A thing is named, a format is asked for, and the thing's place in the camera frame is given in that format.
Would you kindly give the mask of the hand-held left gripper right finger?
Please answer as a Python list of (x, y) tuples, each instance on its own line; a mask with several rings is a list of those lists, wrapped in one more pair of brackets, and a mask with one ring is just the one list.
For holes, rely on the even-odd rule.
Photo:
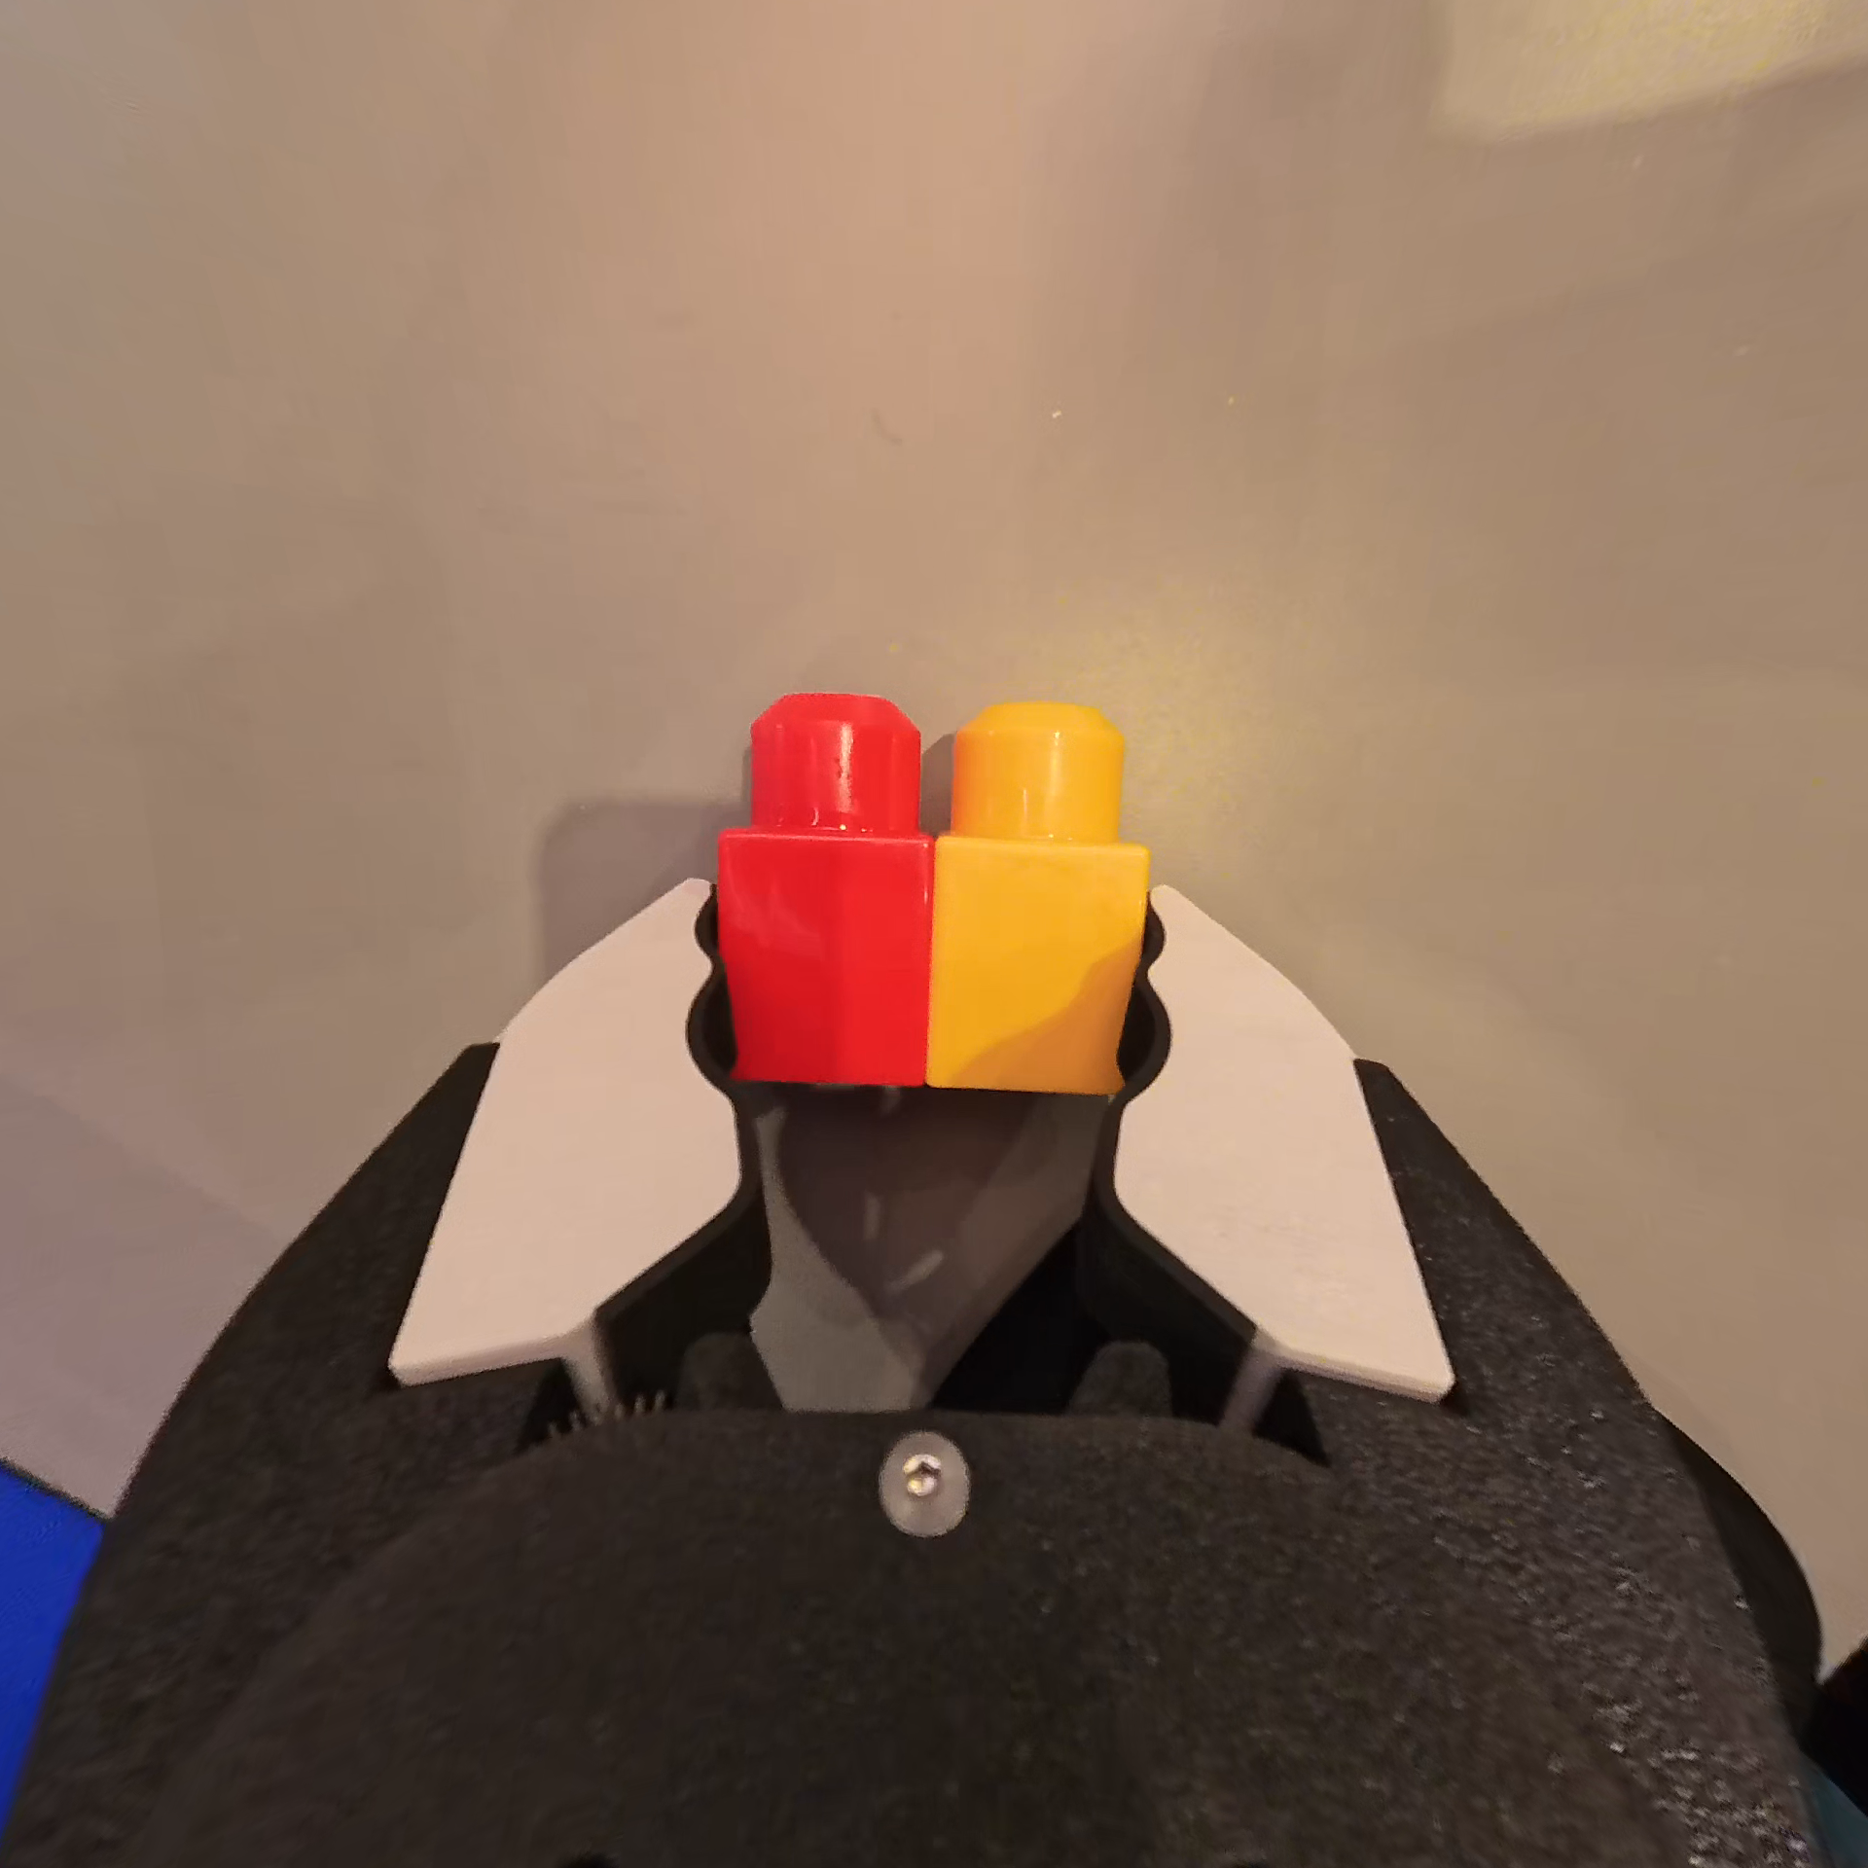
[(1093, 1315), (1170, 1414), (1265, 1424), (1283, 1376), (1458, 1387), (1359, 1051), (1267, 954), (1152, 887), (1093, 1163)]

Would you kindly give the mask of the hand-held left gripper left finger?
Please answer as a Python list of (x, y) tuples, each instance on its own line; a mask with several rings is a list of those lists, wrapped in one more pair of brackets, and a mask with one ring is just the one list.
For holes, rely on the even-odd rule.
[(676, 879), (503, 1033), (391, 1376), (559, 1363), (584, 1414), (676, 1395), (683, 1357), (764, 1302), (764, 1173), (730, 1064), (708, 879)]

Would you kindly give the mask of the red toy block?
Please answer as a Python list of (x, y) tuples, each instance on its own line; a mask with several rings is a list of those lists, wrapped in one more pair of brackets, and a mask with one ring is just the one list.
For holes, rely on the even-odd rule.
[(740, 1083), (925, 1083), (932, 879), (916, 723), (857, 693), (774, 703), (750, 823), (719, 837)]

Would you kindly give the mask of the orange toy block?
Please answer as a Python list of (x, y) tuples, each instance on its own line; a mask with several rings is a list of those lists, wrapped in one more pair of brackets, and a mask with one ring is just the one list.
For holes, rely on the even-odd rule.
[(1096, 708), (1000, 703), (954, 748), (932, 878), (925, 1085), (1112, 1096), (1152, 852)]

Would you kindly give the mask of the blue plastic bin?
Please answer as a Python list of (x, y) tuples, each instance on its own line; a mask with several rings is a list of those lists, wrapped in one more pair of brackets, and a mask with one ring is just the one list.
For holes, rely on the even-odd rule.
[(0, 1468), (0, 1815), (14, 1802), (25, 1748), (107, 1515)]

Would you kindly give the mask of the grey desk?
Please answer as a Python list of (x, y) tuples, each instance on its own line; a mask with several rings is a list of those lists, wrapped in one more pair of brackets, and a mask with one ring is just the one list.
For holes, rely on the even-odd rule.
[(1865, 1642), (1865, 5), (5, 5), (5, 1461), (747, 723), (1125, 733)]

